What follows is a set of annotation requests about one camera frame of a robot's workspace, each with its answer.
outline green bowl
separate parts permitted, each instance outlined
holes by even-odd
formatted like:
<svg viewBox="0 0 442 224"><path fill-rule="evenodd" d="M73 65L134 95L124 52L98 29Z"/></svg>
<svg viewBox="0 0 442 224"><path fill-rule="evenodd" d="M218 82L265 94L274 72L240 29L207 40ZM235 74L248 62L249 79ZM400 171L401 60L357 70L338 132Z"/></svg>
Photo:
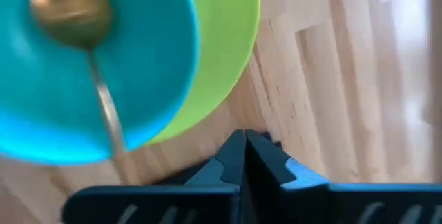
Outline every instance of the green bowl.
<svg viewBox="0 0 442 224"><path fill-rule="evenodd" d="M172 138L210 114L244 70L258 30L260 0L194 0L200 63L190 94L172 122L148 143Z"/></svg>

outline black plastic object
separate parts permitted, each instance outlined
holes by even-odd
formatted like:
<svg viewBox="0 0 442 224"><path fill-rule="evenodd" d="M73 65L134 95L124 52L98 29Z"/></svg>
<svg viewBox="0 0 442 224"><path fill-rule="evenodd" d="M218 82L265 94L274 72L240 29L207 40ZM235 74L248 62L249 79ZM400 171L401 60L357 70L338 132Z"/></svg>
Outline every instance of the black plastic object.
<svg viewBox="0 0 442 224"><path fill-rule="evenodd" d="M62 220L65 224L442 223L440 185L331 183L288 156L268 134L252 130L235 131L214 157L158 184L84 189L67 201Z"/></svg>

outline spoon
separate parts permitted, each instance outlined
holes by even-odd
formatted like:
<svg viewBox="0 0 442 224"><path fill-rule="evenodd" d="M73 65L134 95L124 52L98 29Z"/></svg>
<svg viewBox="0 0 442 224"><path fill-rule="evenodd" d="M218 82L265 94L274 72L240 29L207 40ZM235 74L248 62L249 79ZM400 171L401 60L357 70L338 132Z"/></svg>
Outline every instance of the spoon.
<svg viewBox="0 0 442 224"><path fill-rule="evenodd" d="M122 126L108 87L100 75L93 49L109 32L113 10L109 0L30 0L38 24L55 40L85 50L97 90L102 117L113 148L113 162L124 184L135 183L124 159Z"/></svg>

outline floor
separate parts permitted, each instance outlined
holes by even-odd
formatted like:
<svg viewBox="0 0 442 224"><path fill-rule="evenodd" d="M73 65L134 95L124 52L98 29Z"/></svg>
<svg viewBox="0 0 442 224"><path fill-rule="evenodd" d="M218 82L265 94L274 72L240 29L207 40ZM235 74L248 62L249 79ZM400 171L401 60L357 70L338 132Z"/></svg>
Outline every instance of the floor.
<svg viewBox="0 0 442 224"><path fill-rule="evenodd" d="M159 180L214 154L234 129L253 128L335 181L439 182L440 1L262 0L253 55L228 99L180 137L132 153L131 176ZM67 196L114 184L111 162L2 158L0 219L57 223Z"/></svg>

